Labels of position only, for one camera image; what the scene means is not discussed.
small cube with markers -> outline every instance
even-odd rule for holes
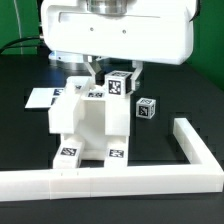
[[[113,71],[105,75],[106,94],[109,96],[120,96],[131,92],[132,72]]]
[[[141,98],[136,103],[136,117],[151,119],[155,115],[156,100]]]
[[[108,148],[104,160],[105,168],[127,167],[128,155],[127,150]]]
[[[81,145],[63,146],[61,145],[53,160],[54,169],[73,169],[80,165]]]

